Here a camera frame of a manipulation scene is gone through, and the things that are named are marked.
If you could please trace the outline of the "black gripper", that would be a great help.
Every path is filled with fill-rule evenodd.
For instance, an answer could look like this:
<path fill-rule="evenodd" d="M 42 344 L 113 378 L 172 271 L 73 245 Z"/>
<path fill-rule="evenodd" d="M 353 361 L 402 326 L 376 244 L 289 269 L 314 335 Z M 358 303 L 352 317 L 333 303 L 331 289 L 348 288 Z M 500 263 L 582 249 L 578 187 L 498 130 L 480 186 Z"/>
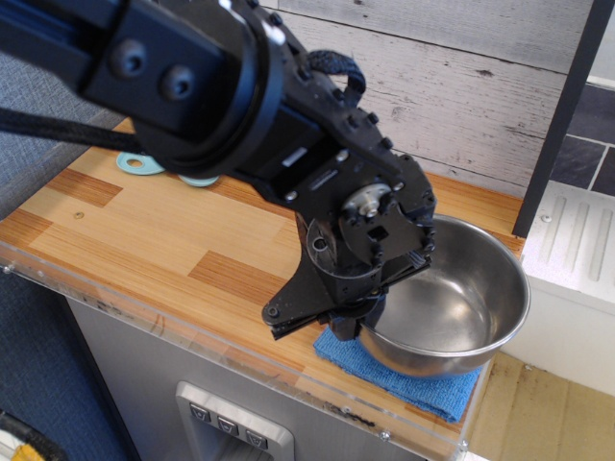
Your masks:
<path fill-rule="evenodd" d="M 388 210 L 371 218 L 346 210 L 331 222 L 295 216 L 301 257 L 292 278 L 262 310 L 277 340 L 329 323 L 339 341 L 361 323 L 375 328 L 391 286 L 431 265 L 432 212 Z"/>

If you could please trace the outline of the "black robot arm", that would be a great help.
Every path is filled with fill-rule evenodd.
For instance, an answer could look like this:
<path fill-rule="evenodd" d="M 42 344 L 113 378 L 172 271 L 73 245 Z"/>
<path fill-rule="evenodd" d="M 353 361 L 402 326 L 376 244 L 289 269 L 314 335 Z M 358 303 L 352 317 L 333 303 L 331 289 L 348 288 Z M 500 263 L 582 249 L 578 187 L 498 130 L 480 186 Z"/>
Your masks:
<path fill-rule="evenodd" d="M 306 50 L 256 1 L 5 1 L 1 49 L 129 117 L 131 134 L 5 109 L 5 132 L 226 175 L 294 211 L 295 275 L 262 311 L 275 338 L 318 322 L 342 340 L 431 262 L 436 200 L 363 110 L 355 62 Z"/>

